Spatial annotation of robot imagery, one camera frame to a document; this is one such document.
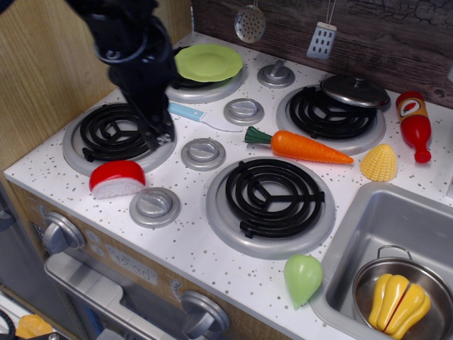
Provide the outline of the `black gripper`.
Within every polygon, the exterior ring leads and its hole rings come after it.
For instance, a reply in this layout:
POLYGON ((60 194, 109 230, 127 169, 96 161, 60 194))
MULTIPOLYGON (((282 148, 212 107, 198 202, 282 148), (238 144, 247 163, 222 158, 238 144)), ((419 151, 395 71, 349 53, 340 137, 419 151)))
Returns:
POLYGON ((159 144, 174 142, 176 131, 168 112, 166 90, 177 76, 174 54, 123 56, 109 52, 106 61, 110 65, 110 80, 137 116, 137 129, 151 151, 159 144), (159 123, 154 128, 149 123, 159 123))

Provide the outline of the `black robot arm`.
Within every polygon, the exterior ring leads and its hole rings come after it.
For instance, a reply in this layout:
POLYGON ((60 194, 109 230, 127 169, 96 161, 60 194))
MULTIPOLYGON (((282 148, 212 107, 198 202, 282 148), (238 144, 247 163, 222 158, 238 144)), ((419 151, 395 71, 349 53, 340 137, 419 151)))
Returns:
POLYGON ((157 1, 68 1, 85 22, 97 58, 109 67, 150 150, 175 139, 166 90, 178 77, 173 47, 153 15, 157 1))

